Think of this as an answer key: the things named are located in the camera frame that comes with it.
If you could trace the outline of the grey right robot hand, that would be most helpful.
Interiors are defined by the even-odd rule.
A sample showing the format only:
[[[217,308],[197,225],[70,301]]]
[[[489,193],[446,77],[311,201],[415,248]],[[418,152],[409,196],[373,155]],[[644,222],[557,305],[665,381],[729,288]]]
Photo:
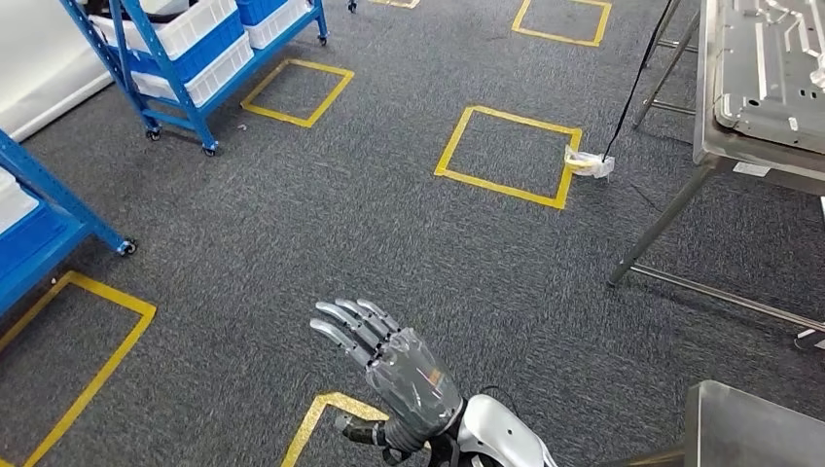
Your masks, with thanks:
[[[310,320],[310,327],[332,341],[364,371],[366,383],[388,406],[386,420],[352,414],[336,419],[349,441],[381,447],[394,465],[448,432],[459,418],[464,398],[441,360],[412,327],[365,299],[317,302],[335,319]]]

